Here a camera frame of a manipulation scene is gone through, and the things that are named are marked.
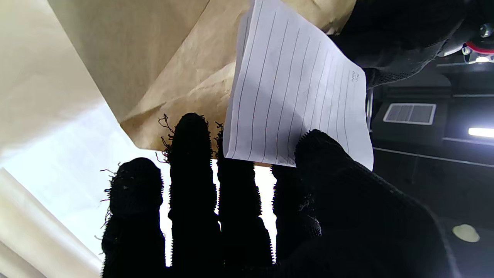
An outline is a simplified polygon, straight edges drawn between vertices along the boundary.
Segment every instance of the light fixture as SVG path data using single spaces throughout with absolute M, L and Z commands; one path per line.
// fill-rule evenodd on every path
M 468 134 L 473 136 L 494 138 L 494 129 L 471 128 L 468 129 Z
M 453 228 L 453 233 L 459 239 L 466 242 L 477 242 L 480 240 L 480 236 L 474 227 L 468 224 L 462 224 Z
M 487 63 L 487 62 L 489 62 L 489 58 L 483 57 L 483 56 L 479 56 L 479 57 L 477 57 L 477 59 L 475 59 L 475 61 L 477 63 Z

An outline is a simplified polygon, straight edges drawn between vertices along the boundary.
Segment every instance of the red component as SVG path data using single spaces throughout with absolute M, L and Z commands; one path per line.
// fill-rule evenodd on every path
M 488 54 L 488 55 L 494 54 L 494 49 L 482 48 L 482 47 L 476 46 L 473 42 L 466 42 L 466 45 L 468 47 L 470 47 L 473 51 L 480 53 L 480 54 Z

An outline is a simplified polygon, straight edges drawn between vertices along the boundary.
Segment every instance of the air vent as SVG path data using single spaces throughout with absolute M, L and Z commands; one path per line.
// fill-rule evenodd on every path
M 383 121 L 412 125 L 432 125 L 436 104 L 434 103 L 392 103 Z

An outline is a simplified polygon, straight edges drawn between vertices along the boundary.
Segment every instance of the sheet of paper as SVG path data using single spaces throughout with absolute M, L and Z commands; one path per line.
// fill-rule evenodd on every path
M 299 139 L 318 129 L 372 169 L 363 70 L 279 0 L 255 0 L 244 17 L 225 156 L 294 167 Z

